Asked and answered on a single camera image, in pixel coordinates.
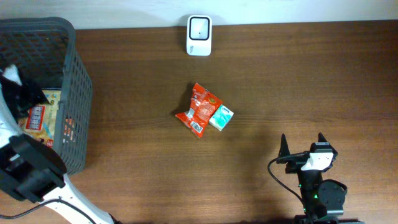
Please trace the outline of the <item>yellow snack bag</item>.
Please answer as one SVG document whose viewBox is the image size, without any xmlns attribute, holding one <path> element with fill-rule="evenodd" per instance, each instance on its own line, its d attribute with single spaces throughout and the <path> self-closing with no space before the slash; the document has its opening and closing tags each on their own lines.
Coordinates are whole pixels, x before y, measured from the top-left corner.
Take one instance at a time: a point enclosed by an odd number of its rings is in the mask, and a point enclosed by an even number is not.
<svg viewBox="0 0 398 224">
<path fill-rule="evenodd" d="M 28 117 L 18 120 L 21 130 L 46 145 L 53 147 L 55 123 L 61 90 L 44 90 L 49 104 L 37 104 L 28 110 Z"/>
</svg>

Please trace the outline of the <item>teal tissue pack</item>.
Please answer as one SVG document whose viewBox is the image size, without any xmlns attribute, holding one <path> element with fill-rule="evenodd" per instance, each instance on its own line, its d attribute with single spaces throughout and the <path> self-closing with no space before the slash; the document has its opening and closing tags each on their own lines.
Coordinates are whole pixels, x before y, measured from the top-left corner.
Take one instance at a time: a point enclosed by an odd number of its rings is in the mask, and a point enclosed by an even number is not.
<svg viewBox="0 0 398 224">
<path fill-rule="evenodd" d="M 209 123 L 217 130 L 222 131 L 229 121 L 232 119 L 234 113 L 225 105 L 221 105 L 210 118 Z"/>
</svg>

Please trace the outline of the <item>red candy bag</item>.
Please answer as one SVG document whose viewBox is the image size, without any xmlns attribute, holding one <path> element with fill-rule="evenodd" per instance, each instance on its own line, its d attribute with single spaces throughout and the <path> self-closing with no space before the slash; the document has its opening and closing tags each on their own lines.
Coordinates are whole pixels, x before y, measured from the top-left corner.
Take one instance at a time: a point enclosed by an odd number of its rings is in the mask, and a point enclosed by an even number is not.
<svg viewBox="0 0 398 224">
<path fill-rule="evenodd" d="M 175 115 L 198 138 L 202 138 L 210 118 L 223 101 L 196 83 L 192 89 L 189 110 Z"/>
</svg>

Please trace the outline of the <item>orange tissue pack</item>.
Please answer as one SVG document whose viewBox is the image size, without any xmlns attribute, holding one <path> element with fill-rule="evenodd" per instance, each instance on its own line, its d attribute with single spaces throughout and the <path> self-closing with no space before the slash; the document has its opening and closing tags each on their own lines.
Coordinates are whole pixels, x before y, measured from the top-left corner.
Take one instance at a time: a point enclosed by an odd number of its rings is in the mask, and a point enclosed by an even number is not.
<svg viewBox="0 0 398 224">
<path fill-rule="evenodd" d="M 66 136 L 68 140 L 70 140 L 71 142 L 75 142 L 76 136 L 74 130 L 76 122 L 73 118 L 66 118 L 65 122 L 66 124 L 64 125 L 63 134 Z"/>
</svg>

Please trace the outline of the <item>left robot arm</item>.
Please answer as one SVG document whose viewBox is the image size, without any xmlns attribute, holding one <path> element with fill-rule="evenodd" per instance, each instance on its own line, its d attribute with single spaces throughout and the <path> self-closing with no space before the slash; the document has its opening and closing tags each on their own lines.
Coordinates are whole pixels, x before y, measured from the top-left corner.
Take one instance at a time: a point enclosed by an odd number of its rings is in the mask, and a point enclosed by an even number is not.
<svg viewBox="0 0 398 224">
<path fill-rule="evenodd" d="M 18 201 L 28 200 L 35 205 L 1 218 L 17 219 L 47 207 L 69 223 L 117 223 L 72 184 L 65 163 L 53 149 L 19 126 L 18 120 L 26 117 L 29 109 L 47 102 L 38 84 L 24 78 L 15 65 L 1 70 L 1 190 Z"/>
</svg>

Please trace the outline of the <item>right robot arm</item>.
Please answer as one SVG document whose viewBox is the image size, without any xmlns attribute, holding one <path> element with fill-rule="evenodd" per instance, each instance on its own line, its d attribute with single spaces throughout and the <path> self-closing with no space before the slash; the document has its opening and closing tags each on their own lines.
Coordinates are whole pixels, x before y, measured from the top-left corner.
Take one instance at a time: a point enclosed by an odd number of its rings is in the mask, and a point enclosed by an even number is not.
<svg viewBox="0 0 398 224">
<path fill-rule="evenodd" d="M 344 214 L 344 202 L 348 188 L 337 180 L 324 179 L 322 174 L 333 167 L 338 152 L 322 133 L 310 149 L 292 154 L 286 136 L 280 141 L 278 156 L 272 160 L 285 164 L 286 174 L 297 174 L 300 194 L 294 193 L 303 205 L 303 215 L 294 216 L 294 224 L 350 224 L 360 223 L 357 219 L 340 220 Z"/>
</svg>

